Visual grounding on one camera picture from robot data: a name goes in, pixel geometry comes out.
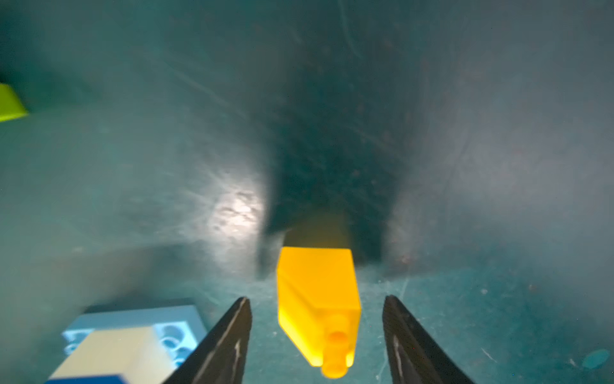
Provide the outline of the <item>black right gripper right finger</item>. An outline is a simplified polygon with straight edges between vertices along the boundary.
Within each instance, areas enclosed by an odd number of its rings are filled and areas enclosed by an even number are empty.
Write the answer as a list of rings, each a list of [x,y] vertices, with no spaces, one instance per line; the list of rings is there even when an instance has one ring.
[[[392,383],[473,384],[398,297],[385,297],[382,324]]]

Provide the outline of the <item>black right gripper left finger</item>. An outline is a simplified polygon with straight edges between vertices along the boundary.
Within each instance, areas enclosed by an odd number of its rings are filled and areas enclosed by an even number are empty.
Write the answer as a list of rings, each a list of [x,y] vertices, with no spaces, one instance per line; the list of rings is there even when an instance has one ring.
[[[165,384],[241,384],[252,322],[250,300],[240,297]]]

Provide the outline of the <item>light blue lego plate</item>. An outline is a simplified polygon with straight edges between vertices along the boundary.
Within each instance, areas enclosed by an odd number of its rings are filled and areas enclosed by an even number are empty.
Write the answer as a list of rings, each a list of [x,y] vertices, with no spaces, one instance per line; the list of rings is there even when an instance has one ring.
[[[72,355],[94,331],[151,327],[175,366],[181,366],[206,337],[207,330],[194,305],[133,310],[103,310],[79,315],[62,332],[64,354]]]

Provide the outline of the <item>cream lego brick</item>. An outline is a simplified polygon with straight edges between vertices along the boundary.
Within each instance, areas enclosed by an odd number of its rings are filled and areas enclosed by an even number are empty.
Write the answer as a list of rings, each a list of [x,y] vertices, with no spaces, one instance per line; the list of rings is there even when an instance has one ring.
[[[174,371],[154,329],[135,327],[92,332],[49,379],[119,375],[126,383],[163,383]]]

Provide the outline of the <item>blue lego brick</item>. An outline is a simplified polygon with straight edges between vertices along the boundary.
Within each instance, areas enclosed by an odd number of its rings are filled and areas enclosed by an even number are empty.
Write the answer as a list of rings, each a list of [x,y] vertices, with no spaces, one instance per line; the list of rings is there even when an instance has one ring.
[[[126,384],[122,376],[88,376],[48,379],[45,384]]]

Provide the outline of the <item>yellow lego brick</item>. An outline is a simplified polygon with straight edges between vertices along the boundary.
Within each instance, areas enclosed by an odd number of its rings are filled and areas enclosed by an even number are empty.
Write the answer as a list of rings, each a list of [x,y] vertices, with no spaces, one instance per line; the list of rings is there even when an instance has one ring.
[[[281,248],[278,321],[305,360],[328,379],[353,366],[361,299],[348,248]]]

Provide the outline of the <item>lime green lego plate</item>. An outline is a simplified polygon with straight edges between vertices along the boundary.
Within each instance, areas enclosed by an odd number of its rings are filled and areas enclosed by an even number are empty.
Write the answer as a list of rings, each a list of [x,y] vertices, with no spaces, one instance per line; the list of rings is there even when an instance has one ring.
[[[22,104],[19,96],[14,92],[11,86],[0,84],[0,122],[26,117],[27,109]]]

